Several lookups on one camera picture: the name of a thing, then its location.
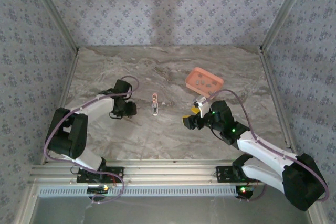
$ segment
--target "white vent strip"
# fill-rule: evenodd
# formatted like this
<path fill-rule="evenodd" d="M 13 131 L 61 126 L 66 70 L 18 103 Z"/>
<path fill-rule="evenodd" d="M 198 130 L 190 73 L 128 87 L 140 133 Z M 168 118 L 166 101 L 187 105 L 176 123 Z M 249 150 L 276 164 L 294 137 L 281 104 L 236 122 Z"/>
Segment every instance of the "white vent strip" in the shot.
<path fill-rule="evenodd" d="M 117 195 L 121 188 L 110 188 L 108 195 Z M 87 187 L 44 187 L 40 190 L 41 197 L 86 196 Z M 123 196 L 231 196 L 237 195 L 235 186 L 134 186 L 125 188 Z"/>

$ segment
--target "wall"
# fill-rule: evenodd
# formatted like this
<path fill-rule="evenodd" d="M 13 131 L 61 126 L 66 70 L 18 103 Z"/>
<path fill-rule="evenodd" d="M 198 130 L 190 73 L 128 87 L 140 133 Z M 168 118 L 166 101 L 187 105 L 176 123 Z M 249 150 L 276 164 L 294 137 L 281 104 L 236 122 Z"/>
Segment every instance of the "wall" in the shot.
<path fill-rule="evenodd" d="M 255 46 L 283 0 L 53 1 L 78 46 Z"/>
<path fill-rule="evenodd" d="M 297 0 L 268 50 L 300 152 L 328 182 L 323 203 L 336 223 L 336 0 Z"/>
<path fill-rule="evenodd" d="M 74 52 L 40 0 L 0 5 L 0 223 L 12 223 Z"/>

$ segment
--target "pink tray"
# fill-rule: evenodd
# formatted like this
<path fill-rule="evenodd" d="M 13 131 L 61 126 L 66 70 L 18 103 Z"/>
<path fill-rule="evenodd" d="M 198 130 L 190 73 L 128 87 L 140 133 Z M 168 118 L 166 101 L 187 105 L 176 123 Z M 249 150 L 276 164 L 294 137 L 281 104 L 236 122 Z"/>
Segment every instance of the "pink tray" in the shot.
<path fill-rule="evenodd" d="M 224 80 L 202 68 L 194 68 L 185 79 L 185 84 L 187 88 L 208 98 L 220 90 Z"/>

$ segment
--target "marble floor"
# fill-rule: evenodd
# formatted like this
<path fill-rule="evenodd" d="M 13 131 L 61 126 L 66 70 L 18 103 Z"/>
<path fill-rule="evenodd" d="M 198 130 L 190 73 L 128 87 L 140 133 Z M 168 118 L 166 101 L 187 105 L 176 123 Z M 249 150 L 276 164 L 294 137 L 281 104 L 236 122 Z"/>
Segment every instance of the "marble floor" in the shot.
<path fill-rule="evenodd" d="M 182 115 L 191 114 L 197 93 L 185 86 L 195 67 L 221 77 L 223 88 L 243 100 L 258 135 L 284 148 L 271 92 L 259 55 L 230 46 L 94 47 L 80 48 L 78 63 L 67 97 L 73 108 L 113 88 L 117 79 L 133 75 L 140 87 L 132 96 L 138 114 L 122 120 L 108 114 L 88 126 L 88 146 L 104 158 L 200 158 L 236 159 L 241 152 L 215 138 L 210 129 L 188 130 Z M 159 114 L 152 115 L 152 94 L 159 97 Z M 234 117 L 246 122 L 233 95 L 221 93 Z"/>

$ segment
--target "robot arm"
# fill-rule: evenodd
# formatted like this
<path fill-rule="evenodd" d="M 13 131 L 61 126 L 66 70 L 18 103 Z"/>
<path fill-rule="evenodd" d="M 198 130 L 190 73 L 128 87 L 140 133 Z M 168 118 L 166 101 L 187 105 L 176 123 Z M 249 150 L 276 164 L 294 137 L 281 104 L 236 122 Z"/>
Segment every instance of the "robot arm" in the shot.
<path fill-rule="evenodd" d="M 208 127 L 219 131 L 217 138 L 246 153 L 233 162 L 236 177 L 256 179 L 277 188 L 295 207 L 304 211 L 325 192 L 322 183 L 310 171 L 293 161 L 306 165 L 324 181 L 309 155 L 287 152 L 255 135 L 235 121 L 225 101 L 213 102 L 210 107 L 205 98 L 198 98 L 195 106 L 199 108 L 196 115 L 183 117 L 188 129 Z"/>
<path fill-rule="evenodd" d="M 123 80 L 118 80 L 113 89 L 102 91 L 96 98 L 107 94 L 121 94 L 132 90 L 132 85 Z M 114 119 L 136 114 L 134 102 L 127 101 L 129 95 L 101 99 L 84 109 L 71 115 L 52 137 L 48 149 L 63 155 L 73 162 L 92 170 L 104 171 L 105 160 L 93 153 L 86 146 L 88 124 L 106 113 L 113 114 Z M 50 124 L 47 138 L 60 120 L 70 112 L 70 109 L 58 108 Z"/>

